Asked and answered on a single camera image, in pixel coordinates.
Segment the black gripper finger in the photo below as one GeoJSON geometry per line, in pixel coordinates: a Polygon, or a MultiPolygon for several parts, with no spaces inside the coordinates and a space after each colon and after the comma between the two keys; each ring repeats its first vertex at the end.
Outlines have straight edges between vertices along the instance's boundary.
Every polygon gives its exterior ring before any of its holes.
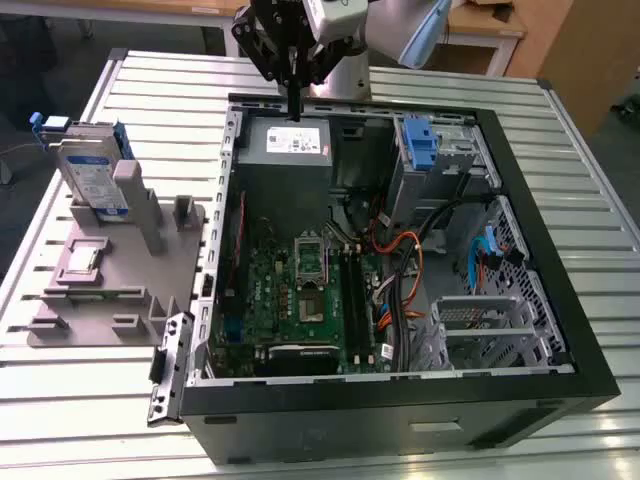
{"type": "Polygon", "coordinates": [[[274,81],[287,98],[287,115],[296,119],[296,90],[291,89],[289,74],[285,72],[288,61],[267,34],[258,28],[258,19],[253,8],[241,8],[234,17],[231,34],[240,49],[252,61],[267,81],[274,81]]]}
{"type": "Polygon", "coordinates": [[[295,59],[295,119],[301,118],[303,111],[302,90],[311,84],[321,84],[347,54],[355,51],[354,39],[330,42],[318,53],[310,54],[312,43],[300,39],[296,45],[295,59]]]}

